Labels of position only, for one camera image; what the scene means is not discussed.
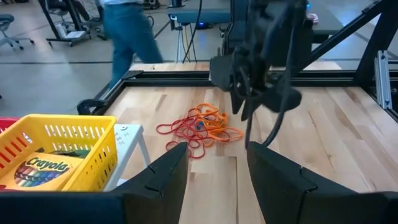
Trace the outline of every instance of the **concrete floor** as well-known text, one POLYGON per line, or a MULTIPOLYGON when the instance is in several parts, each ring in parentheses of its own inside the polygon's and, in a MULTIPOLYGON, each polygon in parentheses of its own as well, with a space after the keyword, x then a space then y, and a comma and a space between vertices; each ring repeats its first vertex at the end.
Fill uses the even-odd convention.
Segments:
MULTIPOLYGON (((370 3, 363 0, 323 2, 344 25, 370 3)), ((86 6, 91 15, 98 14, 92 5, 86 6)), ((109 81, 113 50, 110 40, 102 41, 94 37, 72 48, 68 44, 54 42, 51 48, 45 38, 53 37, 53 34, 37 1, 0 5, 0 14, 12 14, 16 18, 7 34, 30 37, 36 43, 22 43, 24 51, 12 49, 8 45, 0 47, 0 94, 3 96, 0 100, 0 116, 75 114, 76 104, 80 100, 94 97, 109 81)), ((152 16, 156 34, 168 18, 164 9, 152 11, 152 16)), ((59 21, 60 18, 53 16, 53 20, 59 21)), ((376 22, 373 20, 348 37, 322 59, 334 60, 343 69, 355 69, 376 22)), ((156 39, 164 60, 174 62, 177 56, 177 33, 167 27, 156 39)), ((195 49, 199 60, 209 60, 215 56, 220 45, 217 27, 197 32, 195 49)), ((398 59, 397 38, 389 51, 391 58, 398 59)))

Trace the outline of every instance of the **white plastic holder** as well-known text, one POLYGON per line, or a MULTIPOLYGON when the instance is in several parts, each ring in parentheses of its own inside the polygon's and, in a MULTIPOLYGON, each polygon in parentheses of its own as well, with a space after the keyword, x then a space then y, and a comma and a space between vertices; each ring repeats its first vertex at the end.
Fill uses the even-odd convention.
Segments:
POLYGON ((144 136, 142 135, 144 128, 139 124, 115 124, 114 137, 116 140, 116 150, 118 152, 118 164, 108 183, 105 185, 104 191, 110 191, 117 186, 124 183, 125 179, 121 179, 122 173, 126 168, 132 152, 139 145, 142 155, 144 157, 145 168, 150 164, 150 158, 145 144, 144 136))

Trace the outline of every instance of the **crayola logo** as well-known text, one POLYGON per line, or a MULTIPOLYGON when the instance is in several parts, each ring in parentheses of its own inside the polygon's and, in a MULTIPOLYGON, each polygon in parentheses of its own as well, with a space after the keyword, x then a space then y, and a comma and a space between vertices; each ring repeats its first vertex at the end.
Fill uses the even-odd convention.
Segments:
POLYGON ((59 172, 65 171, 69 164, 63 162, 52 162, 38 157, 33 157, 26 162, 27 166, 36 167, 38 170, 55 170, 59 172))

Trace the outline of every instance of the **wood grain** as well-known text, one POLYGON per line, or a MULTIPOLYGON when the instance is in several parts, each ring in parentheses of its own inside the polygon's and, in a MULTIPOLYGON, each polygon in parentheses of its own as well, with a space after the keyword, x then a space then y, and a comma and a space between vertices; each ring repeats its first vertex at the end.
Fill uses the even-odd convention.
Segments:
MULTIPOLYGON (((331 62, 312 69, 336 69, 331 62)), ((206 70, 208 64, 134 65, 131 69, 206 70)), ((302 104, 289 111, 271 149, 337 183, 358 192, 398 190, 397 123, 360 88, 300 88, 302 104)), ((126 88, 107 114, 119 123, 139 123, 151 160, 176 139, 159 135, 155 127, 184 116, 199 103, 211 103, 228 113, 230 126, 244 130, 240 112, 233 115, 228 93, 216 88, 126 88)), ((264 140, 276 114, 259 108, 251 139, 264 140)), ((122 178, 143 168, 134 151, 122 178)), ((265 223, 251 185, 243 141, 216 144, 206 156, 189 164, 180 223, 265 223)))

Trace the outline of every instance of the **pile of rubber bands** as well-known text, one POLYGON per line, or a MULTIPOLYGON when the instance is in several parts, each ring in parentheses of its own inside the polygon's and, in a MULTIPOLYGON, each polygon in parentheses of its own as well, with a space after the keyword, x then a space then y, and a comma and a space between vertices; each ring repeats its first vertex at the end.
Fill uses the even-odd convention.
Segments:
MULTIPOLYGON (((226 113, 219 113, 219 109, 208 103, 201 103, 188 110, 187 116, 171 124, 160 124, 156 127, 159 134, 171 134, 188 142, 189 157, 200 159, 205 156, 206 147, 211 147, 215 142, 231 142, 243 137, 239 129, 228 127, 226 113), (199 156, 193 155, 193 150, 202 148, 199 156)), ((169 141, 166 150, 178 144, 169 141)))

